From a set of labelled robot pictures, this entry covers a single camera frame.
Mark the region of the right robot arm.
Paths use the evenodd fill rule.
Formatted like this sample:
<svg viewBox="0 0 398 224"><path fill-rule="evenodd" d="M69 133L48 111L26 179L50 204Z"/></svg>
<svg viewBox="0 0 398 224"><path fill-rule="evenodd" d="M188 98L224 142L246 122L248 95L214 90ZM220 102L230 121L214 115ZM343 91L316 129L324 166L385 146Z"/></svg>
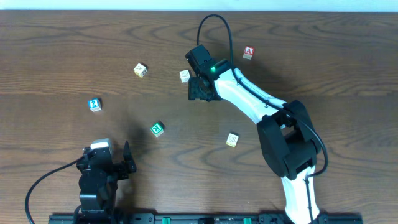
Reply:
<svg viewBox="0 0 398 224"><path fill-rule="evenodd" d="M203 45L186 53L195 76L189 100L226 100L257 127L264 160L282 179L285 213L293 223L312 223L320 213L313 175L321 142L304 105L286 103L250 82L228 60L216 61Z"/></svg>

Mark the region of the blue number 2 block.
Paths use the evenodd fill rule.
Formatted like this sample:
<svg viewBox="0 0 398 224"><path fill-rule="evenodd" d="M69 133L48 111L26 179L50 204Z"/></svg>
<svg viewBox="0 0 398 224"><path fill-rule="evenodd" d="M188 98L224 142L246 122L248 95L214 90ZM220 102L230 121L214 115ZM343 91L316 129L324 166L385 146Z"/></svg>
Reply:
<svg viewBox="0 0 398 224"><path fill-rule="evenodd" d="M89 109L92 112L96 112L96 111L101 111L102 107L101 107L101 102L98 98L93 98L91 100L88 100L88 106Z"/></svg>

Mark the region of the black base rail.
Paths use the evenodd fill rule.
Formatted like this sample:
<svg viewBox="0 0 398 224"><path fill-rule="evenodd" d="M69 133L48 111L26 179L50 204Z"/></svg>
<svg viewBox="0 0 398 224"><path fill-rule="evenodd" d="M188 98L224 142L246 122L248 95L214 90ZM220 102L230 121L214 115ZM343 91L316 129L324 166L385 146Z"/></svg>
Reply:
<svg viewBox="0 0 398 224"><path fill-rule="evenodd" d="M283 224L294 223L283 213L263 213L260 215L153 215L151 213L135 213L118 221L99 221L89 218L77 218L73 215L51 215L49 224L72 223L123 223L123 224ZM363 223L360 215L329 215L319 214L311 223Z"/></svg>

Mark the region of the white block centre top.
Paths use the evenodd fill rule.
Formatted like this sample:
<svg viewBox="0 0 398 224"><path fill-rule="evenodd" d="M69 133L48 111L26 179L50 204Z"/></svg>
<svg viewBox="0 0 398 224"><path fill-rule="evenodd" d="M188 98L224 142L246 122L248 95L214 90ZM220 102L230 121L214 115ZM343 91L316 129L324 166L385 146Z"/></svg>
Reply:
<svg viewBox="0 0 398 224"><path fill-rule="evenodd" d="M182 83L186 83L189 81L190 79L190 72L189 70L182 70L179 71L179 75L180 75L180 80Z"/></svg>

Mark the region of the green letter R block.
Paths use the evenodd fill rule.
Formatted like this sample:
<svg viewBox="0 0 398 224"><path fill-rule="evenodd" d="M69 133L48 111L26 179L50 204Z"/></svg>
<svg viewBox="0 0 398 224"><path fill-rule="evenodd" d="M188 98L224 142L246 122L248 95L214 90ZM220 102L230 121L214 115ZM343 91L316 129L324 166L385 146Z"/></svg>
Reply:
<svg viewBox="0 0 398 224"><path fill-rule="evenodd" d="M162 135L164 133L164 127L161 123L153 124L151 126L150 130L155 137L159 137L160 135Z"/></svg>

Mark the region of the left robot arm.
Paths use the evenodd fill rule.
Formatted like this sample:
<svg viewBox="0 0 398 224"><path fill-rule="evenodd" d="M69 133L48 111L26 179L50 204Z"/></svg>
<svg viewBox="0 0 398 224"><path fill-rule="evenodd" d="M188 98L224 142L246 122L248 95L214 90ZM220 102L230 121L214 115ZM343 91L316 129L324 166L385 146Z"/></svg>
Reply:
<svg viewBox="0 0 398 224"><path fill-rule="evenodd" d="M80 205L72 222L122 223L123 213L115 208L118 181L128 179L137 170L129 143L124 144L123 160L114 163L110 139L95 140L83 149L76 167L81 172Z"/></svg>

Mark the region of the yellow patterned block lower centre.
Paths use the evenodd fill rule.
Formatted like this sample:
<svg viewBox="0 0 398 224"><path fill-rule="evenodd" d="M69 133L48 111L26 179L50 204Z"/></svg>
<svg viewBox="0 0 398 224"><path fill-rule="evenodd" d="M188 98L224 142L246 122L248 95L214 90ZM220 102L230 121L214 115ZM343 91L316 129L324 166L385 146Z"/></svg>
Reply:
<svg viewBox="0 0 398 224"><path fill-rule="evenodd" d="M239 136L235 133L229 133L227 140L226 140L226 145L235 147L238 143Z"/></svg>

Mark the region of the yellow edged block upper left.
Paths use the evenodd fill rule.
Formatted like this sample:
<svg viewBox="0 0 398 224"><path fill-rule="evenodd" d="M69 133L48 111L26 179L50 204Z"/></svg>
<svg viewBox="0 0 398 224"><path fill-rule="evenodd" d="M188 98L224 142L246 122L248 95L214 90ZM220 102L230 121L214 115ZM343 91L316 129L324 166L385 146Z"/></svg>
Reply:
<svg viewBox="0 0 398 224"><path fill-rule="evenodd" d="M141 63L138 63L135 67L134 67L134 73L138 76L138 77L143 77L146 73L147 73L147 67L144 66Z"/></svg>

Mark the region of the red letter A block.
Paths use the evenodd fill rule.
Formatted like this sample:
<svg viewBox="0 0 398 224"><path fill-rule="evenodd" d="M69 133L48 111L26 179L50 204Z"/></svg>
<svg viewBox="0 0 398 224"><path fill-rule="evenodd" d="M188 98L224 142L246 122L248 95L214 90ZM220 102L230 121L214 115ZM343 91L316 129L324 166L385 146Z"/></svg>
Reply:
<svg viewBox="0 0 398 224"><path fill-rule="evenodd" d="M243 58L250 60L252 59L253 55L254 55L254 47L245 46Z"/></svg>

